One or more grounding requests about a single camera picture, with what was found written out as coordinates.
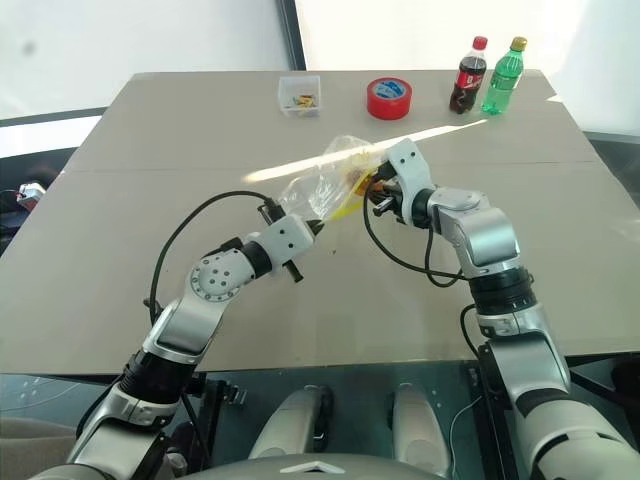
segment green plastic bottle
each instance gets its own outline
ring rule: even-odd
[[[482,111],[489,115],[503,113],[509,106],[513,90],[518,85],[520,75],[524,70],[522,51],[527,46],[527,39],[515,37],[511,42],[511,49],[498,60],[496,69],[489,83],[489,91],[482,102]]]

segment plastic bag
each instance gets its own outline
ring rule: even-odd
[[[324,154],[345,151],[345,158],[319,164],[315,172],[289,183],[278,199],[285,212],[329,221],[359,210],[366,180],[381,161],[381,152],[369,147],[369,142],[350,135],[334,138]]]

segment yellow object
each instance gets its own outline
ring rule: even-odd
[[[356,165],[356,168],[351,168],[344,172],[347,182],[353,182],[353,185],[343,202],[336,211],[333,212],[331,217],[329,217],[329,220],[344,218],[362,208],[362,199],[359,197],[364,195],[368,182],[371,181],[373,173],[378,168],[377,165],[371,167],[371,154],[368,152],[353,155],[347,163],[349,163],[350,166]]]
[[[298,95],[297,97],[293,97],[293,102],[296,106],[302,108],[312,108],[316,106],[313,95]]]

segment table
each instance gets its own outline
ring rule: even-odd
[[[390,74],[414,98],[407,117],[385,122],[368,115],[364,92]],[[321,115],[289,119],[280,75],[140,74],[124,87],[0,260],[0,371],[119,372],[149,330],[142,299],[177,224],[213,194],[277,195],[293,178],[247,185],[247,174],[319,155],[341,134],[374,142],[484,118],[448,111],[454,72],[406,71],[322,72]],[[528,71],[506,115],[419,147],[436,183],[482,190],[510,217],[565,354],[635,350],[640,215],[554,95]],[[264,228],[257,206],[225,200],[199,217],[167,258],[159,300],[180,295],[202,254]],[[374,229],[421,261],[424,232],[390,217]],[[437,289],[392,264],[359,215],[329,225],[297,263],[300,284],[285,272],[242,292],[201,370],[471,358],[457,321],[467,286]],[[432,264],[457,269],[443,242]]]

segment small plastic box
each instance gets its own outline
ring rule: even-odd
[[[301,75],[280,77],[278,84],[280,110],[287,117],[317,117],[320,115],[320,77]],[[304,106],[309,101],[311,106]]]

